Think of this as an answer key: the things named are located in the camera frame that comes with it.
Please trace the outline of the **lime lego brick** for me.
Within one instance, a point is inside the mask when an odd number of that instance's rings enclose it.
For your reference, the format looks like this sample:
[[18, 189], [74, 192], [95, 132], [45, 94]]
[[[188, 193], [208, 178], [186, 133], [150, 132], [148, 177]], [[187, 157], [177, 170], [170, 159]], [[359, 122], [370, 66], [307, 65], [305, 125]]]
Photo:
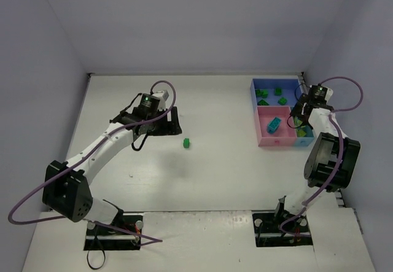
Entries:
[[298, 119], [297, 117], [294, 118], [294, 124], [295, 124], [295, 126], [300, 126], [302, 123], [303, 123], [303, 122], [302, 122], [300, 119]]
[[307, 131], [304, 128], [297, 129], [297, 137], [298, 138], [304, 138], [306, 136], [307, 136]]

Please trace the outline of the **small green lego brick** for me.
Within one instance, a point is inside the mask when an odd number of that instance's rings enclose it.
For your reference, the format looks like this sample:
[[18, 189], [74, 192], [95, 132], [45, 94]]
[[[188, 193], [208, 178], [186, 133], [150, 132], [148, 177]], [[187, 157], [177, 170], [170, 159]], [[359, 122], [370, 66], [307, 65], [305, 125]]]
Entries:
[[287, 99], [285, 97], [279, 98], [278, 104], [285, 106], [287, 104]]

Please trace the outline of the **cyan lego brick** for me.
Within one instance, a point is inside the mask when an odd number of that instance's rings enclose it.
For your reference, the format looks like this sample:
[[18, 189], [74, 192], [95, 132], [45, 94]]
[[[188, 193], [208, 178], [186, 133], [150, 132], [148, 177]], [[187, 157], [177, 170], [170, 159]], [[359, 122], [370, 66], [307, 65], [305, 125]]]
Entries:
[[280, 124], [281, 124], [280, 118], [275, 117], [274, 119], [272, 119], [267, 125], [267, 133], [274, 134], [278, 130]]

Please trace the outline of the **dark green lego brick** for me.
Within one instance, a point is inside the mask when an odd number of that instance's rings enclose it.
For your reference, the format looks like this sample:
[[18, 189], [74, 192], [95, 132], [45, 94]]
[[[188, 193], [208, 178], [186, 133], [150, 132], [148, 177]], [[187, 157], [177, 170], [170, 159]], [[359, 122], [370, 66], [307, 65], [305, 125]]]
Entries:
[[256, 89], [255, 90], [256, 97], [267, 98], [268, 97], [268, 90], [266, 89]]

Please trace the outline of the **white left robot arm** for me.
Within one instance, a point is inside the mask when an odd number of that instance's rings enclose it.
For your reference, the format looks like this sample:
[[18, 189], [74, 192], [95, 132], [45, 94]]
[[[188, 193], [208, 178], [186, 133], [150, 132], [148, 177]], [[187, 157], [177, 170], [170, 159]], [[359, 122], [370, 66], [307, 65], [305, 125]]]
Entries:
[[120, 151], [139, 138], [174, 136], [182, 133], [177, 108], [167, 109], [167, 90], [140, 93], [132, 112], [123, 109], [109, 122], [105, 132], [80, 154], [66, 162], [48, 165], [42, 201], [73, 222], [89, 220], [106, 225], [121, 221], [123, 211], [92, 196], [90, 184]]

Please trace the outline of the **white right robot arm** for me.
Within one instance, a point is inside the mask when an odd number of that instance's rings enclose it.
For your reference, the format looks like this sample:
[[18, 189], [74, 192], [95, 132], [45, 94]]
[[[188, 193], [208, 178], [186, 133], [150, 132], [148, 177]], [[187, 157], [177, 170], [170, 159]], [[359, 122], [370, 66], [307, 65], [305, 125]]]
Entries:
[[332, 95], [332, 89], [312, 85], [290, 112], [290, 118], [310, 127], [318, 137], [303, 170], [305, 183], [279, 199], [274, 212], [277, 220], [302, 216], [323, 194], [346, 188], [351, 181], [360, 142], [350, 139], [337, 124], [336, 110], [328, 105]]

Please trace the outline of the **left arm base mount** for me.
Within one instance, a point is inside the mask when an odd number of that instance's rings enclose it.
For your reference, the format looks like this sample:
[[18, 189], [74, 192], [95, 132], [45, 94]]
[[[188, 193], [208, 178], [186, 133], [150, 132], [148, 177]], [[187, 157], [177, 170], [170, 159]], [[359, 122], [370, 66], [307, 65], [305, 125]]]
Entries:
[[[126, 213], [123, 217], [125, 228], [132, 232], [140, 232], [143, 228], [143, 215], [141, 213]], [[138, 251], [141, 239], [110, 228], [87, 223], [85, 232], [85, 251]]]

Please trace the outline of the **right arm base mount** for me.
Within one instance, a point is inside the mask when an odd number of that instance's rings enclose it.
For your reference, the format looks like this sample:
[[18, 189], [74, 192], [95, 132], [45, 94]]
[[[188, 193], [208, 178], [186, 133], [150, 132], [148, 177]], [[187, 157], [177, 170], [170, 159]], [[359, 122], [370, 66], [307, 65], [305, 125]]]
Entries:
[[280, 229], [287, 217], [276, 220], [273, 211], [253, 212], [255, 246], [268, 247], [297, 247], [312, 246], [313, 239], [306, 217], [291, 221]]

